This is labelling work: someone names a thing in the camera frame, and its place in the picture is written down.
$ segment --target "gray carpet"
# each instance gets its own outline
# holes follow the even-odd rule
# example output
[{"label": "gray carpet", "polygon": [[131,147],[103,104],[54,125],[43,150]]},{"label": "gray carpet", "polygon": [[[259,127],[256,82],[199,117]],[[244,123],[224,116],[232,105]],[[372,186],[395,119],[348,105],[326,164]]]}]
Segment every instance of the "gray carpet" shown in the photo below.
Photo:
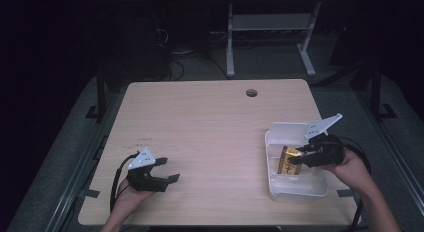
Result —
[{"label": "gray carpet", "polygon": [[[236,76],[233,79],[300,78],[308,83],[321,81],[340,69],[328,65],[335,39],[334,36],[318,36],[311,41],[309,54],[317,71],[315,77],[306,75],[295,47],[299,40],[290,37],[278,45],[262,43],[250,49],[235,49]],[[176,60],[184,66],[181,80],[226,79],[221,70],[225,68],[223,46],[211,49],[209,57],[203,54],[190,54]],[[171,68],[174,77],[181,75],[180,65],[173,63]],[[423,123],[404,102],[398,87],[387,78],[383,78],[382,102],[390,104],[398,118],[385,119],[382,123],[376,122],[370,116],[367,107],[369,92],[367,90],[355,92],[348,86],[353,75],[348,75],[329,87],[311,88],[321,116],[325,118],[336,113],[343,114],[344,118],[331,127],[329,132],[348,137],[363,147],[371,162],[373,177],[383,191],[400,226],[404,231],[421,231],[424,228],[423,214],[400,176],[379,127],[383,126],[388,131],[406,158],[410,170],[419,181],[424,181]],[[95,167],[95,158],[99,157],[101,152],[99,145],[111,129],[124,94],[125,88],[120,93],[108,93],[107,114],[101,123],[96,123],[93,119],[85,118],[89,108],[97,103],[95,79],[87,85],[22,202],[9,231],[46,231],[46,228],[50,228],[49,231],[57,231],[59,228],[61,231],[99,231],[99,227],[87,227],[78,223],[84,193],[84,189],[81,188],[87,188],[90,183],[91,169]],[[78,167],[81,161],[84,162],[84,166]],[[79,179],[76,185],[67,186],[77,175]],[[63,201],[68,201],[73,206],[61,207],[60,210],[68,212],[65,213],[67,217],[57,219],[60,211],[56,211],[56,208]],[[360,226],[366,224],[367,217],[363,214]],[[282,227],[282,231],[343,229],[346,228]],[[125,226],[123,230],[145,231],[147,228]]]}]

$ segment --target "floor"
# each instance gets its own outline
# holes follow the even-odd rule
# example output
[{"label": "floor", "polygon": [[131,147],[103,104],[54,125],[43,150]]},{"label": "floor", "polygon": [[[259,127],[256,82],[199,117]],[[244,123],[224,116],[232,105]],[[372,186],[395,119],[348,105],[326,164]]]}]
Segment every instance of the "floor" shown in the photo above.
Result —
[{"label": "floor", "polygon": [[[422,195],[424,181],[423,122],[408,106],[397,85],[383,77],[381,104],[389,104],[395,119],[378,122],[370,114],[370,89],[351,89],[354,72],[326,87],[314,87],[341,68],[328,64],[337,35],[314,36],[308,49],[317,75],[306,74],[297,53],[296,43],[302,34],[280,34],[278,43],[255,39],[236,46],[236,76],[246,79],[304,79],[323,118],[343,114],[344,118],[329,132],[348,137],[364,148],[370,159],[373,177],[383,191],[395,217],[404,231],[424,227],[424,211],[415,195]],[[174,56],[168,79],[181,81],[226,80],[225,44],[211,46],[205,55],[194,51]],[[78,223],[84,193],[101,157],[102,147],[113,125],[125,87],[107,93],[107,112],[99,123],[85,118],[90,107],[97,105],[96,78],[87,84],[56,138],[42,168],[36,176],[9,231],[98,231],[99,227]],[[363,214],[360,226],[367,225]],[[123,231],[146,231],[148,228],[125,226]],[[282,226],[282,231],[342,231],[345,227]]]}]

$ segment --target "clear plastic container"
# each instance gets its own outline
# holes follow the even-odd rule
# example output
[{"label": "clear plastic container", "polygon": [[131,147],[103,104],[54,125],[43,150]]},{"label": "clear plastic container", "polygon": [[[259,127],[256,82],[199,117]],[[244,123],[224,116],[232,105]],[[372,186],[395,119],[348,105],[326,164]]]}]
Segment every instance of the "clear plastic container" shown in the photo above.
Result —
[{"label": "clear plastic container", "polygon": [[310,202],[328,192],[327,180],[320,168],[302,165],[299,175],[277,173],[283,147],[298,148],[307,144],[308,127],[307,123],[276,122],[265,134],[269,194],[273,200]]}]

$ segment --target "human hand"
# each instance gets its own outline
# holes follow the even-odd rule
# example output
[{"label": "human hand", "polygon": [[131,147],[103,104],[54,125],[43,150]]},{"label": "human hand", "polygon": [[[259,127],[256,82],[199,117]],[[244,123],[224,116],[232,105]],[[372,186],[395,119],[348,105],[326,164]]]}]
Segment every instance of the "human hand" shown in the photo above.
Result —
[{"label": "human hand", "polygon": [[156,192],[152,191],[137,191],[129,185],[127,179],[124,179],[119,184],[115,205],[101,231],[119,231],[119,228],[128,216],[130,216],[144,200],[155,193]]},{"label": "human hand", "polygon": [[374,186],[364,162],[353,151],[344,148],[344,160],[341,164],[330,164],[321,166],[321,168],[332,172],[336,177],[358,192],[362,192]]}]

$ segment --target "black cable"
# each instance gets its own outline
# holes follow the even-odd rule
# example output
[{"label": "black cable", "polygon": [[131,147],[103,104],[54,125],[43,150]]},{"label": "black cable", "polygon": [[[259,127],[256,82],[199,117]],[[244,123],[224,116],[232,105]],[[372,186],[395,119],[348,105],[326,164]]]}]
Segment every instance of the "black cable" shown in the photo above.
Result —
[{"label": "black cable", "polygon": [[174,78],[174,76],[172,75],[172,69],[169,69],[169,80],[178,81],[178,80],[180,80],[180,79],[183,77],[183,75],[184,75],[184,72],[185,72],[184,66],[183,66],[180,62],[175,61],[175,60],[171,60],[170,62],[175,63],[175,64],[177,64],[177,65],[179,65],[179,66],[181,67],[182,72],[181,72],[181,75],[180,75],[180,76],[178,76],[178,78]]},{"label": "black cable", "polygon": [[[351,143],[353,143],[353,144],[355,144],[357,147],[354,147],[354,146],[352,146],[352,145],[350,145],[350,144],[345,144],[345,147],[346,148],[348,148],[348,149],[350,149],[351,151],[353,151],[356,155],[358,155],[358,157],[362,160],[362,162],[364,163],[364,165],[365,165],[365,167],[366,167],[366,169],[367,169],[367,171],[368,171],[368,173],[371,175],[371,164],[370,164],[370,162],[369,162],[369,160],[368,160],[368,158],[367,158],[367,156],[366,156],[366,154],[365,154],[365,151],[364,151],[364,149],[357,143],[357,142],[355,142],[354,140],[352,140],[352,139],[349,139],[349,138],[346,138],[346,137],[338,137],[339,139],[344,139],[344,140],[347,140],[347,141],[349,141],[349,142],[351,142]],[[358,202],[358,206],[357,206],[357,208],[356,208],[356,212],[355,212],[355,215],[354,215],[354,217],[353,217],[353,220],[352,220],[352,223],[351,223],[351,225],[348,227],[348,232],[353,232],[353,231],[356,231],[356,230],[362,230],[362,229],[366,229],[366,228],[368,228],[368,226],[365,226],[365,227],[357,227],[358,226],[358,221],[359,221],[359,217],[361,216],[361,213],[362,213],[362,210],[363,210],[363,207],[364,207],[364,204],[363,204],[363,202],[362,202],[362,199],[359,199],[359,202]]]},{"label": "black cable", "polygon": [[122,162],[121,166],[119,166],[119,168],[116,170],[115,178],[113,179],[113,184],[112,184],[112,191],[110,193],[110,212],[112,212],[113,206],[115,205],[115,201],[116,201],[116,188],[118,187],[118,181],[119,181],[119,177],[121,176],[122,167],[124,167],[125,163],[127,163],[128,160],[134,159],[135,157],[137,157],[137,155],[139,153],[140,152],[137,152],[136,154],[132,154],[132,155],[128,156]]},{"label": "black cable", "polygon": [[128,184],[127,186],[125,186],[125,188],[123,188],[121,191],[119,191],[118,195],[116,195],[116,198],[118,198],[122,192],[124,192],[130,185]]},{"label": "black cable", "polygon": [[215,47],[217,45],[223,44],[226,42],[226,39],[228,38],[227,36],[227,32],[225,31],[221,31],[221,32],[213,32],[211,33],[211,37],[216,35],[216,34],[222,34],[223,36],[220,36],[218,39],[215,39],[213,41],[211,41],[210,46],[211,47]]},{"label": "black cable", "polygon": [[219,64],[218,64],[218,62],[214,61],[214,60],[213,60],[213,59],[211,59],[211,58],[201,57],[201,56],[194,56],[194,57],[179,57],[179,58],[175,58],[175,59],[173,60],[173,62],[174,62],[174,63],[178,63],[178,64],[180,64],[180,65],[184,68],[184,66],[183,66],[181,63],[177,62],[176,60],[185,60],[185,59],[204,59],[204,60],[208,60],[208,61],[212,62],[213,64],[215,64],[215,65],[218,67],[218,69],[221,71],[221,73],[223,73],[223,74],[224,74],[225,78],[227,78],[227,79],[228,79],[227,74],[226,74],[226,72],[224,71],[224,69],[221,67],[221,65],[219,65]]}]

